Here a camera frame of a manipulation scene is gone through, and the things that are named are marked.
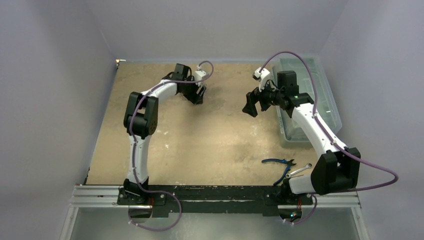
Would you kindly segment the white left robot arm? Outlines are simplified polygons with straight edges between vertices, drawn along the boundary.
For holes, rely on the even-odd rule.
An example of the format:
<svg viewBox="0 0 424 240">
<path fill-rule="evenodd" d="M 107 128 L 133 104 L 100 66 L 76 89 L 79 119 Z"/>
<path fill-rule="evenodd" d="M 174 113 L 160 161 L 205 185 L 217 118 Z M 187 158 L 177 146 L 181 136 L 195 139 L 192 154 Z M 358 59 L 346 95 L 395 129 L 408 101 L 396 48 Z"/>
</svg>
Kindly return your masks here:
<svg viewBox="0 0 424 240">
<path fill-rule="evenodd" d="M 203 82 L 210 77 L 203 64 L 192 70 L 178 63 L 156 85 L 142 92 L 132 92 L 128 97 L 123 125 L 130 140 L 130 164 L 123 188 L 138 205 L 149 199 L 147 160 L 149 144 L 159 123 L 159 105 L 178 94 L 194 105 L 202 104 L 206 91 Z"/>
</svg>

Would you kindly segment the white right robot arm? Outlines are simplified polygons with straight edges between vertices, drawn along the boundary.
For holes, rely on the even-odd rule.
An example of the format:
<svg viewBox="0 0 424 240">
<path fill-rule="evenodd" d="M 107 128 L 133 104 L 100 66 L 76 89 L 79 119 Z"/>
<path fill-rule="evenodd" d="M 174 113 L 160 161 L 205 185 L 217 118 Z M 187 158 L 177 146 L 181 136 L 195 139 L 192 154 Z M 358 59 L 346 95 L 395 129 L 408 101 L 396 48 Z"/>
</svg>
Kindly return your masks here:
<svg viewBox="0 0 424 240">
<path fill-rule="evenodd" d="M 326 195 L 355 188 L 360 168 L 355 158 L 361 156 L 358 149 L 337 141 L 336 135 L 316 111 L 312 97 L 299 91 L 296 73 L 291 70 L 278 72 L 280 89 L 273 86 L 272 75 L 266 69 L 258 68 L 252 77 L 259 85 L 246 94 L 246 105 L 242 111 L 256 117 L 256 103 L 260 104 L 263 112 L 270 106 L 278 106 L 301 127 L 318 158 L 310 174 L 283 181 L 282 200 L 292 204 L 301 194 Z"/>
</svg>

